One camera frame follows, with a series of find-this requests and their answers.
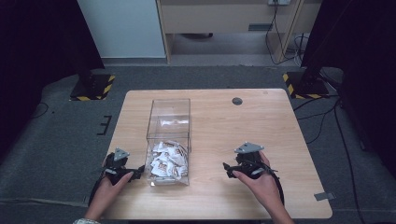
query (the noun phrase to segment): white cabinet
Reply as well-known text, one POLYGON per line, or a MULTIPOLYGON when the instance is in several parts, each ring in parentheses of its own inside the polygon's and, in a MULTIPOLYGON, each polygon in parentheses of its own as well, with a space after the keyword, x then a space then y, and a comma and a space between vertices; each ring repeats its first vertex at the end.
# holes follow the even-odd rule
POLYGON ((78 0, 102 58, 165 58, 155 0, 78 0))

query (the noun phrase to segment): gray carpet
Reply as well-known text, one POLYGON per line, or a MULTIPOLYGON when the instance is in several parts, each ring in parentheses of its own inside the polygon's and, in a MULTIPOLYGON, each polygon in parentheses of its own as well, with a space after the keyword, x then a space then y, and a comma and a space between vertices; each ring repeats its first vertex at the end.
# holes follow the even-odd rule
MULTIPOLYGON (((103 101, 71 102, 69 94, 78 77, 48 85, 19 141, 0 166, 0 199, 46 199, 83 204, 99 175, 123 98, 129 90, 162 89, 286 89, 282 75, 296 67, 108 67, 116 76, 103 101), (112 116, 106 135, 101 123, 112 116)), ((296 111, 297 118, 332 108, 337 98, 320 99, 296 111)), ((306 100, 291 100, 296 107, 306 100)), ((362 151, 346 112, 337 107, 355 174, 356 190, 366 223, 396 220, 396 181, 374 152, 362 151)), ((300 120, 306 142, 320 129, 321 116, 300 120)), ((361 223, 356 212, 346 152, 334 113, 326 116, 319 138, 308 145, 320 180, 331 200, 333 216, 326 220, 296 220, 297 223, 361 223)), ((69 205, 0 203, 0 223, 72 223, 86 208, 69 205)), ((104 223, 125 223, 106 220, 104 223)))

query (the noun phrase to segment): table top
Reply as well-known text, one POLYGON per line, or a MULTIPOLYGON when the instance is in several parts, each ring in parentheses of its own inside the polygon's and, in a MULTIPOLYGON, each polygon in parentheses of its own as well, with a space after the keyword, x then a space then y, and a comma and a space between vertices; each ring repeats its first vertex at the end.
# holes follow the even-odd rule
POLYGON ((177 98, 191 99, 190 185, 151 187, 144 174, 126 186, 105 218, 270 218, 251 191, 223 169, 223 162, 236 165, 233 150, 246 141, 264 146, 271 167, 278 170, 292 218, 332 216, 329 202, 314 196, 324 190, 289 97, 281 89, 129 91, 108 153, 116 147, 130 152, 127 168, 145 164, 152 100, 177 98), (234 97, 242 104, 234 105, 234 97))

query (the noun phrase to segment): transparent plastic container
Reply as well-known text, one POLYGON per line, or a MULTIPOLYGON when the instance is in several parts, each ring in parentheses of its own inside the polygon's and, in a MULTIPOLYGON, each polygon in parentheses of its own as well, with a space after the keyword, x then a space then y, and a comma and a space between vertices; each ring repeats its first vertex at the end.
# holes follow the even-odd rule
POLYGON ((153 100, 147 140, 148 183, 189 185, 190 99, 153 100))

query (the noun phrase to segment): metal bracket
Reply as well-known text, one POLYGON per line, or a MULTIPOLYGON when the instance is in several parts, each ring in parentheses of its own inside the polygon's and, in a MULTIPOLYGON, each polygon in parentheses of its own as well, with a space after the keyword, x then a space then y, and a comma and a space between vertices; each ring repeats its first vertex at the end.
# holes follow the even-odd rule
POLYGON ((255 152, 255 151, 260 151, 264 149, 263 146, 259 146, 253 143, 245 142, 244 145, 240 146, 236 150, 234 150, 235 153, 241 153, 241 154, 246 154, 250 152, 255 152))
POLYGON ((126 152, 119 147, 116 147, 116 152, 114 153, 114 161, 120 161, 129 156, 129 152, 126 152))
POLYGON ((314 196, 317 199, 317 201, 322 201, 325 199, 328 199, 328 200, 335 199, 335 195, 333 192, 322 192, 319 194, 314 194, 314 196))

